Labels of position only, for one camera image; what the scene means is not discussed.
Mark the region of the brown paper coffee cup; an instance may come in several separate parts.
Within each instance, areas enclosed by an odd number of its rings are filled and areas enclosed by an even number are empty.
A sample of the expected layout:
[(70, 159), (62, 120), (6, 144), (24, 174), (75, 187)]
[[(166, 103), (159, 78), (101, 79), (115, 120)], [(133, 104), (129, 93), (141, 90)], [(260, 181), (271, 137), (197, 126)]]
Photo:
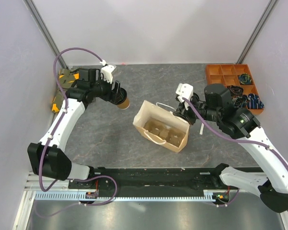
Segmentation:
[(125, 110), (130, 106), (130, 100), (125, 89), (121, 88), (117, 93), (115, 105), (121, 110)]

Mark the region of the brown paper takeout bag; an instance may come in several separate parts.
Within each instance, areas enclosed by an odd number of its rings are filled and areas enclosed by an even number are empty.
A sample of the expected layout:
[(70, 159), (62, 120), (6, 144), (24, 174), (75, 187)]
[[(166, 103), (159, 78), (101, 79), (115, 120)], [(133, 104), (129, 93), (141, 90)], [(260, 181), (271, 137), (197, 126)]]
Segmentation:
[(189, 123), (159, 103), (143, 101), (133, 125), (144, 138), (173, 152), (178, 153), (187, 145)]

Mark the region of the cardboard cup carrier tray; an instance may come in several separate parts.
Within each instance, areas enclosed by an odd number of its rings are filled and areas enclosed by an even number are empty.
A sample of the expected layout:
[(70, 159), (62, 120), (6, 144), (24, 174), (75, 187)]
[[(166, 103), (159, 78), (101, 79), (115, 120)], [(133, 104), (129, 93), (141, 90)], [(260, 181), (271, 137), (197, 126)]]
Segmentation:
[(144, 125), (144, 135), (158, 145), (166, 143), (179, 147), (185, 137), (185, 132), (166, 125), (156, 119), (150, 119)]

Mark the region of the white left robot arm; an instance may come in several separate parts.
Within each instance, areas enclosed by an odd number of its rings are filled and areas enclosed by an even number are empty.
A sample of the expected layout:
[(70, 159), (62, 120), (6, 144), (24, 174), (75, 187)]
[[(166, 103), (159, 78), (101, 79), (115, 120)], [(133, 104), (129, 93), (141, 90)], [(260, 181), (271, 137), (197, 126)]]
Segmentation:
[(116, 66), (105, 65), (101, 69), (78, 70), (79, 78), (75, 86), (66, 91), (67, 99), (54, 123), (38, 143), (30, 143), (27, 149), (33, 173), (44, 177), (67, 180), (79, 179), (84, 188), (92, 188), (96, 177), (89, 166), (73, 163), (65, 155), (69, 136), (88, 105), (100, 98), (105, 102), (127, 109), (130, 101), (120, 82), (113, 80)]

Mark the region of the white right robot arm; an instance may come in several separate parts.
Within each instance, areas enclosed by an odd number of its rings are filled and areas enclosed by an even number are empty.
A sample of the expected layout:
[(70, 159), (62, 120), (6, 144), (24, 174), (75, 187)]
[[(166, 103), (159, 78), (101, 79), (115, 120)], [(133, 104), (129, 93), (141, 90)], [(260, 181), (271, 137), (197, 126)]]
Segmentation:
[(288, 212), (288, 162), (269, 140), (259, 120), (248, 109), (235, 107), (230, 90), (223, 84), (207, 85), (204, 96), (201, 101), (193, 86), (180, 83), (176, 89), (179, 106), (174, 115), (190, 125), (200, 120), (218, 137), (238, 143), (265, 173), (255, 176), (221, 163), (210, 176), (211, 185), (245, 190), (272, 211)]

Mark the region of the white paper-wrapped straw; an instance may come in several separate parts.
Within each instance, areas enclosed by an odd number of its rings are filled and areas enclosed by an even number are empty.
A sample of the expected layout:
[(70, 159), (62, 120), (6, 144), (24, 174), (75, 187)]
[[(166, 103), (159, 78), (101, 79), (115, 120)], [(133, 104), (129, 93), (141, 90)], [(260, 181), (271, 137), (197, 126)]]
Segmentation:
[(203, 131), (204, 131), (204, 124), (202, 123), (202, 124), (201, 124), (201, 127), (200, 127), (200, 132), (199, 132), (199, 134), (200, 134), (200, 135), (203, 135)]

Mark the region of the camouflage folded cloth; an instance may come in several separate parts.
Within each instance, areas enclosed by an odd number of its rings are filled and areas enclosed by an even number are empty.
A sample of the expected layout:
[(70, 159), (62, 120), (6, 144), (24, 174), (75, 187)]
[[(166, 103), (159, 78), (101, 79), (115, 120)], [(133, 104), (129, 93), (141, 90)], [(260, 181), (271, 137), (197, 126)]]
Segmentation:
[[(79, 69), (61, 69), (59, 73), (59, 83), (63, 88), (63, 91), (66, 92), (69, 88), (76, 86), (76, 81), (79, 79)], [(52, 112), (58, 113), (62, 107), (64, 101), (64, 96), (60, 89), (57, 90), (57, 93), (52, 101)]]

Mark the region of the orange compartment tray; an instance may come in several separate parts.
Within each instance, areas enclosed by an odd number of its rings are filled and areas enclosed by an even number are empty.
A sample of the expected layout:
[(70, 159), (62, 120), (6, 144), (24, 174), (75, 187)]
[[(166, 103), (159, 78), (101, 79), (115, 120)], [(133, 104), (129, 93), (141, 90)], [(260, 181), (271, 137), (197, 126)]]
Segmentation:
[[(254, 79), (247, 64), (208, 64), (205, 68), (207, 84), (222, 83), (226, 87), (239, 86), (243, 88), (243, 95), (253, 93), (259, 97)], [(239, 76), (247, 74), (251, 82), (242, 84)]]

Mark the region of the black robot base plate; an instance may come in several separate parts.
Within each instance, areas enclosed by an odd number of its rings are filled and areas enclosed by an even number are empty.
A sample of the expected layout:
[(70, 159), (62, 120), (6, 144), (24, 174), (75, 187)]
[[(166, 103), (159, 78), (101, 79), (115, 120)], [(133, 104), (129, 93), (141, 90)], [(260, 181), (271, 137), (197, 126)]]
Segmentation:
[(148, 193), (146, 187), (160, 190), (166, 187), (167, 190), (182, 189), (193, 190), (226, 190), (234, 188), (225, 185), (215, 174), (214, 168), (92, 168), (90, 177), (97, 176), (112, 177), (117, 185), (118, 192), (127, 195), (135, 189), (144, 194)]

